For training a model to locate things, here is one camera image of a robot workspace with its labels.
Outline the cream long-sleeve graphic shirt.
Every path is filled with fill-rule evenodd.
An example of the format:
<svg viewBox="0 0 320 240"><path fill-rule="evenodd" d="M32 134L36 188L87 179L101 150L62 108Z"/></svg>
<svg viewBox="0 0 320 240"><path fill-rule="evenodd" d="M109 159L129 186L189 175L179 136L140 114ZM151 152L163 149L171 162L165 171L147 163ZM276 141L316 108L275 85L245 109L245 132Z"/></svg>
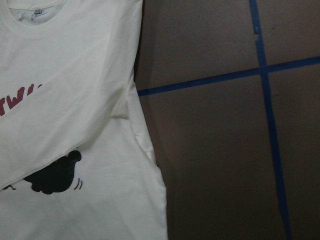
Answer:
<svg viewBox="0 0 320 240"><path fill-rule="evenodd" d="M142 7L1 1L1 239L167 239L134 82Z"/></svg>

